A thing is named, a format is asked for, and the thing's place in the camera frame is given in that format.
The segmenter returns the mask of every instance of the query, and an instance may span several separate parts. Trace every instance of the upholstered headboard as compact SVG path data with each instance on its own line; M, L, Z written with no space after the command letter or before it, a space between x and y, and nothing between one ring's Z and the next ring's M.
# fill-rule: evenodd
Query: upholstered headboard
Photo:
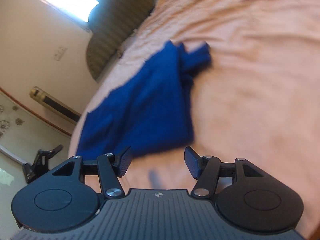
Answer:
M93 36L87 48L87 64L97 79L107 62L153 9L155 0L97 0L89 15Z

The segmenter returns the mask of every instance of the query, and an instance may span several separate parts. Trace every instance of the brown trim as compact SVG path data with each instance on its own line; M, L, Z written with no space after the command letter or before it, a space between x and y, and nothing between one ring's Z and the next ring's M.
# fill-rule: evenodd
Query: brown trim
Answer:
M319 240L320 239L320 224L318 228L314 231L313 235L309 238L309 240Z
M18 104L19 106L21 106L23 109L27 110L28 112L30 112L31 114L35 115L37 118L41 119L42 121L46 122L48 125L51 125L52 127L54 127L55 129L59 130L60 132L63 132L64 134L68 135L71 137L71 133L61 129L60 127L56 126L55 124L53 124L52 122L49 122L48 120L44 119L43 117L41 117L39 114L35 113L34 111L32 111L30 108L28 108L27 106L25 106L24 104L22 104L21 102L19 102L18 100L16 100L12 95L8 94L2 87L0 87L0 92L4 93L7 97L9 97L13 102L15 102L16 104Z

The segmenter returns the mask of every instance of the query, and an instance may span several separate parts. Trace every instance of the electrical outlet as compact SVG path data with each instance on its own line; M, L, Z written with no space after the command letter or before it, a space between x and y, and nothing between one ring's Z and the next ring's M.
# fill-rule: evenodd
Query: electrical outlet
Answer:
M62 46L62 45L59 46L59 48L54 52L53 58L56 61L60 61L66 51L67 51L67 48L65 46Z

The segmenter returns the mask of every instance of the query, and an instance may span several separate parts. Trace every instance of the folded blue shirt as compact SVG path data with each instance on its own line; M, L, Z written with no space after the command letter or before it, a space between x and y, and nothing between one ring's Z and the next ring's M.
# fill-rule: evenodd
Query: folded blue shirt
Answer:
M192 78L211 57L209 46L185 52L168 41L125 85L87 114L77 155L95 160L131 146L133 157L190 144Z

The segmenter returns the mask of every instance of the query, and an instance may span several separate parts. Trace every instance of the bed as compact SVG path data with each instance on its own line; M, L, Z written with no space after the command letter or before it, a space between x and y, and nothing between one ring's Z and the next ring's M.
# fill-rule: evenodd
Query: bed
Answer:
M309 237L320 221L320 0L158 0L134 43L84 113L139 71L167 40L211 47L212 66L195 78L192 147L223 162L244 157L295 190ZM85 114L71 139L76 154ZM121 183L191 190L183 148L134 159ZM99 190L97 178L86 183Z

